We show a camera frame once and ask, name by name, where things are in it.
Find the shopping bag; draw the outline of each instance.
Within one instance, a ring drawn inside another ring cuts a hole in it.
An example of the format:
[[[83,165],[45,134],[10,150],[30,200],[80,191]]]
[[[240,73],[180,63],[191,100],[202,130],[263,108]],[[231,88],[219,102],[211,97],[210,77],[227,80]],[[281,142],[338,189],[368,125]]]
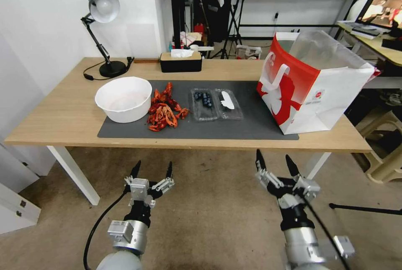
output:
[[[286,52],[278,41],[294,41]],[[330,130],[374,67],[323,31],[276,33],[257,91],[284,134]]]

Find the computer monitor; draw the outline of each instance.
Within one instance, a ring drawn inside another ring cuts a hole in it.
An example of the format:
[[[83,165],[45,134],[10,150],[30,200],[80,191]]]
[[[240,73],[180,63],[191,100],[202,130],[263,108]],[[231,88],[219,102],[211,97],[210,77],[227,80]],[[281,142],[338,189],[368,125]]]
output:
[[[356,22],[401,31],[402,0],[368,0]]]

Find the clear plastic tray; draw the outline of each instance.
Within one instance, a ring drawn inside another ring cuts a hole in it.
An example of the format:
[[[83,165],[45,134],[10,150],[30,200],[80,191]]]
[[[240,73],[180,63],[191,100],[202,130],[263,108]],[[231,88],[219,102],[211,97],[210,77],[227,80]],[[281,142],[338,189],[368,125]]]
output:
[[[218,119],[218,112],[216,108],[216,99],[214,99],[214,93],[211,89],[191,89],[191,101],[193,102],[192,112],[195,120],[197,121],[213,121]],[[196,98],[196,93],[202,93],[209,95],[211,106],[205,106],[203,104],[203,98]]]
[[[229,94],[229,97],[232,100],[233,105],[234,105],[233,110],[226,108],[221,104],[221,101],[223,100],[222,91],[226,91],[227,94]],[[218,115],[220,118],[231,119],[231,120],[243,119],[242,109],[240,108],[240,105],[232,91],[230,91],[228,89],[214,89],[213,95],[215,97],[216,106],[218,109]]]
[[[226,91],[229,94],[230,99],[233,102],[234,109],[224,107],[221,104],[223,100],[222,91]],[[204,94],[206,98],[209,98],[211,106],[203,103]],[[213,121],[219,118],[228,120],[241,120],[243,119],[243,112],[240,105],[232,91],[228,89],[207,89],[207,88],[195,88],[190,91],[192,101],[192,112],[195,120],[197,121]]]

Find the red crayfish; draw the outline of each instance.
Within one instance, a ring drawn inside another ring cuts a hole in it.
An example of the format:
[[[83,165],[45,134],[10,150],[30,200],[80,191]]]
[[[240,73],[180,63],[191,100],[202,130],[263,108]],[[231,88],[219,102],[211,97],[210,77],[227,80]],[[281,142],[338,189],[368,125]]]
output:
[[[155,89],[154,97],[151,99],[151,107],[148,110],[150,114],[147,122],[151,131],[158,132],[166,126],[177,127],[177,119],[184,119],[189,113],[187,108],[181,108],[177,101],[172,99],[172,83],[167,83],[165,90],[159,93]]]

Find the stool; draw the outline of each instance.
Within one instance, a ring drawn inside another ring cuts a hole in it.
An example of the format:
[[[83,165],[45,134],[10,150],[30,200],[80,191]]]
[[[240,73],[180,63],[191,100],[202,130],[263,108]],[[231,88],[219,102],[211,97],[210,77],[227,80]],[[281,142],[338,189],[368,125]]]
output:
[[[364,127],[360,134],[366,138],[369,134],[375,132],[383,124],[391,124],[402,133],[401,121],[389,111],[383,116],[375,119],[368,126]],[[388,154],[384,159],[380,158],[376,152],[364,154],[370,162],[370,168],[366,171],[369,179],[376,183],[385,183],[393,179],[402,178],[402,144],[394,151]]]

